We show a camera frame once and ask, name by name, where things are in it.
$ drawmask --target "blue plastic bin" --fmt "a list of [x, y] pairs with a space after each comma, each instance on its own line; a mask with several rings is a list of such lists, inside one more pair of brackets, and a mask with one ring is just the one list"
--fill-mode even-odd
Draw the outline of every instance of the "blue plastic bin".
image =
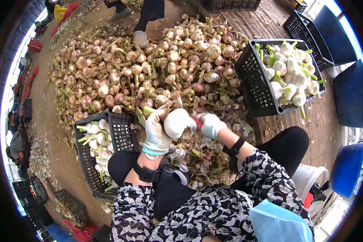
[[46, 229], [57, 242], [66, 242], [70, 238], [68, 233], [56, 223], [46, 226]]
[[327, 6], [321, 9], [313, 23], [323, 36], [335, 65], [343, 65], [358, 60], [339, 19]]
[[340, 124], [363, 128], [363, 62], [361, 59], [334, 78], [333, 95]]
[[343, 146], [336, 159], [331, 178], [331, 188], [349, 199], [360, 177], [363, 163], [363, 144]]

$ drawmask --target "gloved hand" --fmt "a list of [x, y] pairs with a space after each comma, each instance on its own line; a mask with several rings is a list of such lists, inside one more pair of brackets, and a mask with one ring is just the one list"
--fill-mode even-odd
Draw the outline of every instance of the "gloved hand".
[[165, 110], [154, 111], [145, 122], [147, 138], [142, 146], [142, 151], [146, 154], [159, 156], [168, 153], [169, 145], [173, 139], [164, 131], [160, 123], [160, 117]]
[[214, 140], [217, 140], [219, 130], [227, 128], [226, 123], [215, 114], [199, 114], [197, 118], [202, 123], [200, 133]]

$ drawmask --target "black wristband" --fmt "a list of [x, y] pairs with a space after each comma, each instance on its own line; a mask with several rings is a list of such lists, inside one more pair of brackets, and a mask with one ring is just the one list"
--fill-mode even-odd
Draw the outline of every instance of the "black wristband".
[[159, 170], [151, 170], [146, 167], [140, 167], [137, 162], [133, 163], [133, 170], [139, 175], [139, 179], [145, 182], [158, 182], [160, 177]]
[[229, 156], [236, 156], [244, 143], [245, 140], [242, 137], [239, 137], [237, 142], [235, 142], [235, 144], [230, 149], [227, 148], [227, 146], [224, 146], [223, 152], [225, 152]]

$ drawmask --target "dirt floor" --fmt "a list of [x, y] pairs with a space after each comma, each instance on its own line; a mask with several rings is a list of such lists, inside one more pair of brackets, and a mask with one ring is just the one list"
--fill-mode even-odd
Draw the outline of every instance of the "dirt floor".
[[[160, 29], [172, 27], [175, 21], [180, 21], [181, 13], [196, 14], [191, 11], [191, 8], [186, 6], [183, 1], [177, 1], [178, 6], [169, 0], [165, 0], [165, 18], [150, 22], [147, 27], [147, 35], [150, 40], [156, 40], [161, 37]], [[105, 23], [106, 18], [111, 15], [112, 9], [107, 9], [102, 1], [97, 1], [98, 9], [96, 12], [89, 13], [86, 18], [89, 24], [85, 27], [91, 28], [98, 24]], [[270, 0], [262, 0], [257, 11], [235, 11], [223, 12], [222, 17], [228, 19], [228, 23], [235, 29], [242, 31], [249, 39], [252, 38], [287, 38], [283, 31], [282, 23], [288, 17], [288, 13], [278, 4]], [[117, 24], [134, 24], [138, 21], [139, 13], [133, 14], [132, 17], [126, 17]], [[32, 124], [36, 124], [35, 130], [40, 134], [46, 134], [51, 149], [48, 151], [50, 156], [50, 168], [52, 173], [58, 180], [59, 189], [66, 188], [73, 196], [82, 201], [86, 207], [88, 215], [100, 227], [111, 223], [111, 214], [106, 214], [101, 208], [101, 201], [92, 196], [91, 191], [85, 181], [84, 174], [80, 163], [76, 160], [75, 150], [71, 150], [63, 142], [66, 133], [62, 128], [57, 128], [58, 117], [54, 107], [54, 87], [53, 85], [46, 86], [48, 80], [47, 69], [52, 65], [52, 55], [66, 39], [63, 35], [57, 41], [55, 50], [49, 50], [51, 34], [54, 22], [51, 22], [43, 36], [40, 37], [40, 42], [43, 45], [42, 51], [33, 56], [34, 66], [38, 65], [39, 75], [35, 78], [31, 95], [32, 98]], [[316, 99], [311, 104], [305, 105], [305, 110], [308, 118], [305, 124], [301, 124], [300, 111], [296, 110], [283, 116], [272, 116], [265, 118], [253, 119], [252, 124], [256, 130], [256, 138], [261, 142], [266, 142], [275, 134], [290, 126], [300, 126], [304, 128], [309, 137], [314, 143], [304, 158], [303, 163], [313, 166], [325, 166], [332, 172], [334, 160], [340, 148], [340, 125], [337, 120], [334, 110], [334, 100], [332, 93], [332, 85], [328, 76], [323, 73], [323, 77], [327, 79], [327, 92], [322, 96], [322, 99]], [[63, 224], [63, 218], [55, 211], [55, 203], [53, 200], [54, 189], [47, 187], [47, 192], [50, 199], [46, 203], [47, 210], [52, 215], [57, 223], [68, 229]]]

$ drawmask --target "blue surgical mask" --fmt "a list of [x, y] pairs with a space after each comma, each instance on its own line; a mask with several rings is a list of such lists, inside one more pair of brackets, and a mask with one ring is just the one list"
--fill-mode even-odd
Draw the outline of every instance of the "blue surgical mask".
[[313, 236], [304, 219], [297, 214], [277, 206], [268, 200], [257, 206], [245, 192], [236, 190], [244, 196], [250, 207], [249, 217], [258, 242], [312, 242]]

